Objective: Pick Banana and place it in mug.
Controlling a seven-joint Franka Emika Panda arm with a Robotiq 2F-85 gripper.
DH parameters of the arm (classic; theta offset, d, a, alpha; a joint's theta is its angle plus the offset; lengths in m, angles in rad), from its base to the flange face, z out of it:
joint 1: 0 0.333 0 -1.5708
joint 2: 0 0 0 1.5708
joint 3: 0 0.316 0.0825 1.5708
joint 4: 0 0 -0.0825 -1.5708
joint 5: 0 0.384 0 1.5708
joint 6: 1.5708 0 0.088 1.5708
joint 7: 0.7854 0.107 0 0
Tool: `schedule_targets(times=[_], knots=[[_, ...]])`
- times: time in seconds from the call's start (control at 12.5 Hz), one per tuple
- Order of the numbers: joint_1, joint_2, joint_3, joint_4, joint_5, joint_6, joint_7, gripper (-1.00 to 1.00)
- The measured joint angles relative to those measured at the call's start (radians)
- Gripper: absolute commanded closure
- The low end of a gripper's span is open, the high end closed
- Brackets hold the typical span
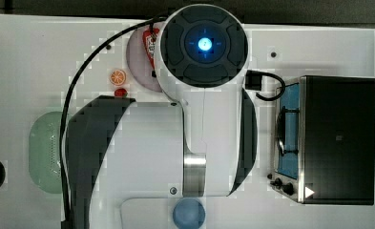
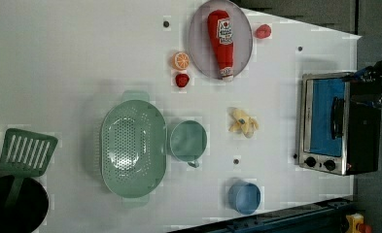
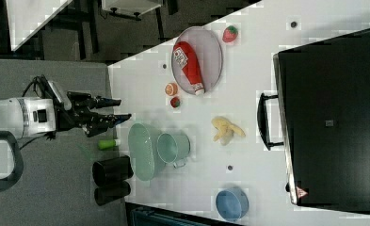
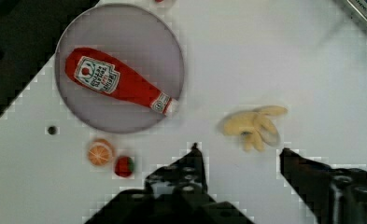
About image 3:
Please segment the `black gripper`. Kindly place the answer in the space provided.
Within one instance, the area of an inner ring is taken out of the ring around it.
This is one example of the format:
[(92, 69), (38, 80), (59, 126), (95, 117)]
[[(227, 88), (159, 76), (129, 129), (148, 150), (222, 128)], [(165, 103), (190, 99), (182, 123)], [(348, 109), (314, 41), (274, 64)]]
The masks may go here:
[(73, 128), (82, 129), (87, 137), (92, 137), (95, 130), (104, 132), (132, 117), (131, 114), (96, 117), (96, 114), (91, 112), (92, 108), (120, 106), (121, 99), (103, 97), (94, 99), (89, 93), (64, 91), (56, 82), (48, 80), (44, 75), (40, 76), (40, 97), (52, 101), (55, 116), (56, 128), (52, 132), (47, 132), (46, 137), (55, 137), (58, 132), (66, 132)]

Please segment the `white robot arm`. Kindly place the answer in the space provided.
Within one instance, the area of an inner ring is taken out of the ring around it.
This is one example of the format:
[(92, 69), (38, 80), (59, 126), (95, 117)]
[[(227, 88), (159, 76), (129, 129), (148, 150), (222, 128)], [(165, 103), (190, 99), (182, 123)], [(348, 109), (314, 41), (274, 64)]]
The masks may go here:
[(58, 132), (73, 128), (94, 137), (131, 118), (129, 114), (98, 112), (100, 108), (119, 106), (121, 100), (66, 91), (43, 75), (34, 77), (27, 87), (34, 90), (34, 97), (22, 94), (0, 100), (0, 152), (11, 152), (12, 158), (12, 169), (0, 176), (0, 192), (13, 187), (24, 172), (21, 139), (29, 143), (39, 137), (54, 139)]

